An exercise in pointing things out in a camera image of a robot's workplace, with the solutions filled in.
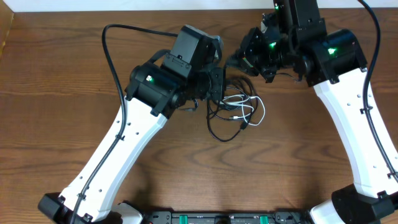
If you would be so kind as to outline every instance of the wooden board edge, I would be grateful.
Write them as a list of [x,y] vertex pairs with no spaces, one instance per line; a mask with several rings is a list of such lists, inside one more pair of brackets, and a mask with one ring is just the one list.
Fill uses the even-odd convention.
[[12,21],[14,19],[14,12],[8,8],[6,3],[0,1],[0,60],[2,50],[6,45],[6,40],[11,29]]

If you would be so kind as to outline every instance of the white background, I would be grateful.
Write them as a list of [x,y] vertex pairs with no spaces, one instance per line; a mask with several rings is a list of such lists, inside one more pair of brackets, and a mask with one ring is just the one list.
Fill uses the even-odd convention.
[[[273,0],[4,0],[14,12],[269,9]],[[398,7],[398,0],[367,0],[371,7]],[[362,7],[357,0],[318,0],[322,8]]]

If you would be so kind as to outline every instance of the wooden table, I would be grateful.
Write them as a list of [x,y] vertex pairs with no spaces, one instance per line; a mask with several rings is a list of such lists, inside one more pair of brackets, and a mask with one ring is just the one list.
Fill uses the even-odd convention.
[[[50,223],[37,210],[39,200],[72,181],[111,126],[119,100],[101,46],[106,24],[169,32],[190,24],[222,36],[229,55],[259,25],[263,12],[17,13],[0,61],[0,222]],[[398,146],[398,9],[376,13],[383,36],[372,84]],[[329,32],[353,30],[371,60],[375,32],[365,10],[321,14]],[[136,65],[170,49],[174,39],[112,29],[108,42],[126,86]],[[115,202],[180,211],[311,208],[352,184],[345,149],[314,90],[286,77],[271,84],[261,77],[251,80],[267,108],[260,126],[221,143],[207,130],[204,103],[195,113],[176,111],[142,152]],[[235,125],[214,124],[222,137]],[[396,222],[397,214],[384,219]]]

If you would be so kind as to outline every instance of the white wall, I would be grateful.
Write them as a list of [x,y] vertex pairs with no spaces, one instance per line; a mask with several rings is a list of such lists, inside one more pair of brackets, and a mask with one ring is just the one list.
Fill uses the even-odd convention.
[[[4,0],[14,12],[268,9],[273,0]],[[398,0],[367,0],[371,7],[398,7]],[[319,7],[362,7],[357,0],[318,0]]]

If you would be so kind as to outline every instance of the wooden tabletop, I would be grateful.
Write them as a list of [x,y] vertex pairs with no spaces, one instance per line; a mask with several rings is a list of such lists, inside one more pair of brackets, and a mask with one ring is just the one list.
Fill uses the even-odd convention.
[[[17,13],[0,61],[0,222],[50,223],[37,209],[39,200],[62,191],[78,175],[111,126],[119,99],[101,45],[106,24],[176,33],[190,24],[222,36],[223,55],[229,55],[260,24],[263,12]],[[328,32],[351,29],[371,60],[375,32],[365,10],[322,9],[321,14]],[[372,85],[397,147],[398,9],[376,14],[382,45]],[[108,47],[122,86],[136,65],[173,42],[109,30]],[[313,88],[287,77],[270,84],[261,77],[251,80],[267,108],[260,126],[221,143],[207,130],[204,103],[194,113],[176,111],[143,150],[115,202],[176,211],[312,208],[352,184],[341,139]],[[237,128],[221,121],[213,126],[221,137]],[[396,223],[398,215],[383,221]]]

